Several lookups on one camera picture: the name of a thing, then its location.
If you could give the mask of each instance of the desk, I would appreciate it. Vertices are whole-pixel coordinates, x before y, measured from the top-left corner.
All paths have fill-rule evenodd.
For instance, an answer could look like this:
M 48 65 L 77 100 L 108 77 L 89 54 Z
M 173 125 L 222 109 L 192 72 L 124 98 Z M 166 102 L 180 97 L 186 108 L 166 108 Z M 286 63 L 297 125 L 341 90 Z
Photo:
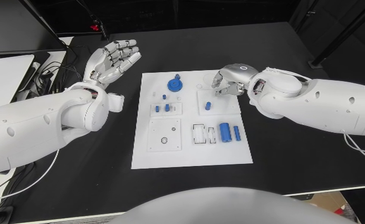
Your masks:
M 124 109 L 110 113 L 98 132 L 78 138 L 59 153 L 38 185 L 10 199 L 12 223 L 123 212 L 170 193 L 202 187 L 245 187 L 280 194 L 365 185 L 364 156 L 341 134 L 319 131 L 283 118 L 273 120 L 238 97 L 253 164 L 131 170 L 141 73 L 215 70 L 231 63 L 267 66 L 326 79 L 287 23 L 127 33 L 111 40 L 136 39 L 143 58 L 107 91 L 126 96 Z M 94 51 L 100 36 L 77 37 L 72 46 Z M 79 48 L 78 70 L 88 61 Z M 36 162 L 35 180 L 53 154 Z

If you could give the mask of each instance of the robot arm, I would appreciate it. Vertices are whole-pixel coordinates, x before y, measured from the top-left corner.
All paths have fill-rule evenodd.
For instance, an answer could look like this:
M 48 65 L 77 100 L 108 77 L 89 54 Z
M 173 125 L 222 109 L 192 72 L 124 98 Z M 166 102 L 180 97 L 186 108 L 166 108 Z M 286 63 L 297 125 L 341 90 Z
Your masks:
M 105 88 L 141 55 L 136 41 L 100 48 L 87 63 L 84 81 L 59 94 L 0 106 L 0 171 L 51 154 L 78 137 L 102 127 L 108 112 L 120 112 L 124 96 Z
M 225 66 L 212 87 L 225 79 L 229 87 L 216 95 L 241 95 L 247 90 L 250 104 L 273 119 L 287 117 L 320 130 L 365 135 L 365 86 L 341 81 L 309 79 L 267 68 L 258 72 L 245 64 Z

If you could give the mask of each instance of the black table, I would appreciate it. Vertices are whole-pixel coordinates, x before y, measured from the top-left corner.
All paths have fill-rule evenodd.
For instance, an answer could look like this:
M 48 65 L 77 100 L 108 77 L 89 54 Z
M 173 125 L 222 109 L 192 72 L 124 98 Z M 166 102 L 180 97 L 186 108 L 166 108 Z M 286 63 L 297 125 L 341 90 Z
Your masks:
M 287 118 L 268 119 L 238 97 L 253 164 L 131 170 L 141 73 L 215 70 L 231 63 L 267 66 L 326 79 L 287 23 L 127 33 L 113 40 L 137 40 L 143 58 L 107 91 L 126 96 L 124 110 L 110 113 L 98 132 L 61 150 L 55 166 L 38 185 L 6 205 L 14 206 L 12 223 L 121 212 L 173 192 L 202 187 L 245 187 L 280 194 L 365 185 L 364 156 L 341 134 L 319 131 Z M 74 38 L 72 46 L 94 51 L 100 36 Z M 89 58 L 75 48 L 82 71 Z M 40 159 L 27 180 L 42 175 L 53 154 Z

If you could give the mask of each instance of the small blue part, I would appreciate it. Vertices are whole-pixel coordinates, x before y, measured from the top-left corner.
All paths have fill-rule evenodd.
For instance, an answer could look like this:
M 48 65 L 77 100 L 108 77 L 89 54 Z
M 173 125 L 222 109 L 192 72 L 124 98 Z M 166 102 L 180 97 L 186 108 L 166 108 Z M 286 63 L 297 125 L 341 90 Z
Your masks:
M 167 88 L 172 92 L 177 92 L 183 88 L 183 83 L 180 81 L 179 74 L 175 75 L 175 78 L 167 82 Z
M 229 130 L 229 124 L 228 123 L 219 124 L 219 131 L 221 131 L 222 142 L 232 141 L 231 130 Z
M 240 130 L 238 130 L 238 126 L 234 126 L 234 134 L 235 134 L 235 140 L 241 141 L 241 136 L 240 136 Z
M 206 109 L 208 111 L 211 110 L 211 102 L 206 102 L 205 109 Z

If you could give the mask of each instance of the red light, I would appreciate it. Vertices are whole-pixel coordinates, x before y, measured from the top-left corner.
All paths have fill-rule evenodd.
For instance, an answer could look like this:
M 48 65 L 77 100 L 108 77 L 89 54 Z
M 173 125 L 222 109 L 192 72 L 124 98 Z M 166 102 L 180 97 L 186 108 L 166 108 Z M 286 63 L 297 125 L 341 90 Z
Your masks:
M 98 31 L 98 30 L 100 30 L 98 25 L 91 25 L 89 28 L 91 28 L 94 31 Z

